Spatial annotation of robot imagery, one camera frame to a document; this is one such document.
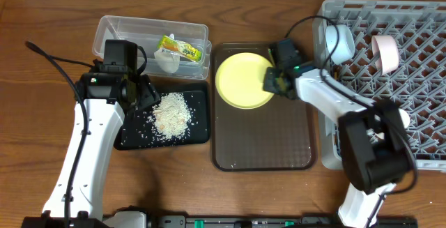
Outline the yellow plate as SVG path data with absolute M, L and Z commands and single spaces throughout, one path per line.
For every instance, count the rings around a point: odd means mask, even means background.
M 259 54 L 234 54 L 217 69 L 217 92 L 224 102 L 239 109 L 263 106 L 273 97 L 273 93 L 263 90 L 264 76 L 271 67 L 271 62 Z

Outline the white tissue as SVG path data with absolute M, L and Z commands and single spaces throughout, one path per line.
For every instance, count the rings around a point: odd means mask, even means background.
M 173 74 L 179 69 L 180 54 L 178 47 L 174 44 L 174 34 L 164 37 L 170 39 L 168 43 L 160 43 L 158 49 L 154 52 L 154 57 L 161 69 L 166 73 Z

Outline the green orange snack wrapper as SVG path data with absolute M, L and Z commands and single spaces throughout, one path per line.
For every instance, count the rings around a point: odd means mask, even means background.
M 166 35 L 163 35 L 163 37 L 157 44 L 157 47 L 169 52 L 173 52 L 174 54 L 189 59 L 193 62 L 200 61 L 202 57 L 202 52 L 193 47 L 191 44 L 180 40 L 174 40 L 173 38 Z

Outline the light blue bowl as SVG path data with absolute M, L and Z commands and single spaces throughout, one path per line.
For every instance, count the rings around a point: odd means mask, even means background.
M 327 26 L 325 44 L 328 53 L 332 53 L 331 59 L 336 65 L 352 59 L 355 54 L 353 34 L 345 24 Z

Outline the pink-white rice bowl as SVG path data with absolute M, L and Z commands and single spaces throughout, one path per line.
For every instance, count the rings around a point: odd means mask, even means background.
M 376 67 L 386 75 L 399 66 L 399 50 L 396 40 L 389 35 L 375 35 L 371 38 L 372 53 L 378 56 Z

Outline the pale green cup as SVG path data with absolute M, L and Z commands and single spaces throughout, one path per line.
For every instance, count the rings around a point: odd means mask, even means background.
M 405 111 L 404 109 L 399 108 L 399 113 L 400 113 L 400 117 L 403 122 L 404 128 L 405 129 L 408 128 L 408 126 L 410 125 L 410 116 L 409 116 L 408 112 Z M 384 139 L 384 134 L 382 132 L 377 133 L 376 136 L 379 139 Z

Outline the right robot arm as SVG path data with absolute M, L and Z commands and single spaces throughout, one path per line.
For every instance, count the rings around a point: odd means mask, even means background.
M 270 44 L 272 67 L 263 89 L 300 99 L 318 109 L 338 129 L 343 170 L 350 182 L 337 215 L 345 227 L 373 227 L 396 184 L 417 166 L 399 107 L 391 100 L 355 95 L 324 69 L 306 65 L 291 39 Z

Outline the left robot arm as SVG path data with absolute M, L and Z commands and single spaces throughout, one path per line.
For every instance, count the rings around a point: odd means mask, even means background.
M 128 40 L 107 40 L 104 58 L 95 60 L 77 82 L 32 42 L 26 46 L 45 57 L 72 89 L 75 122 L 65 160 L 52 194 L 38 217 L 25 217 L 23 227 L 149 226 L 144 210 L 129 207 L 110 218 L 103 215 L 105 179 L 111 152 L 125 118 L 160 101 L 137 57 L 143 47 Z

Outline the clear plastic waste bin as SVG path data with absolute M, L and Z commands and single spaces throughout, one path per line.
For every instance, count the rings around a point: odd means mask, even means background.
M 169 36 L 171 33 L 175 40 L 187 42 L 202 52 L 198 62 L 180 56 L 179 69 L 173 74 L 163 71 L 154 57 L 163 35 Z M 142 46 L 148 59 L 144 72 L 148 75 L 195 80 L 208 77 L 212 44 L 208 40 L 208 27 L 205 24 L 105 15 L 100 19 L 95 34 L 93 54 L 102 58 L 105 41 L 109 39 L 128 40 Z

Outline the grey dishwasher rack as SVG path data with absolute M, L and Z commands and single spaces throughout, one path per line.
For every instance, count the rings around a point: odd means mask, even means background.
M 357 94 L 390 99 L 405 110 L 410 147 L 421 170 L 445 171 L 445 3 L 437 1 L 326 0 L 313 23 L 314 57 L 322 63 L 327 18 L 353 34 L 354 56 L 326 68 Z M 371 40 L 395 39 L 399 67 L 384 75 Z

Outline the spilled rice pile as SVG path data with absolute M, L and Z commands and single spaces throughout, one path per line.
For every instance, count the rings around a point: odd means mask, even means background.
M 153 134 L 152 144 L 184 141 L 190 136 L 189 124 L 193 112 L 183 93 L 166 93 L 150 112 L 143 114 L 143 127 L 148 127 L 148 130 L 138 132 L 144 139 L 148 139 L 148 134 Z

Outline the black plastic tray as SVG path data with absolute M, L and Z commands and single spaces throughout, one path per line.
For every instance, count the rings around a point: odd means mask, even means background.
M 155 127 L 153 107 L 125 117 L 114 142 L 119 151 L 154 149 L 168 146 L 202 144 L 210 139 L 210 109 L 206 82 L 159 84 L 155 87 L 160 96 L 179 93 L 185 99 L 191 119 L 182 137 L 167 139 Z

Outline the brown serving tray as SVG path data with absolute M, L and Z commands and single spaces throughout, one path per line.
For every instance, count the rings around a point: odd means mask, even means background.
M 238 109 L 213 91 L 212 160 L 225 172 L 305 170 L 316 161 L 312 108 L 273 96 Z

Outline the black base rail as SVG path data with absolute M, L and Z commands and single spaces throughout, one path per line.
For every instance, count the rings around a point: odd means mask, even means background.
M 271 228 L 271 227 L 345 227 L 333 215 L 306 215 L 299 218 L 247 218 L 247 217 L 187 217 L 184 215 L 152 216 L 141 208 L 122 208 L 114 215 L 88 218 L 86 212 L 79 212 L 70 219 L 69 227 L 141 227 L 141 228 Z M 63 218 L 53 218 L 50 211 L 40 216 L 27 216 L 22 228 L 62 228 L 66 227 Z M 416 228 L 414 218 L 379 218 L 371 227 L 379 228 Z

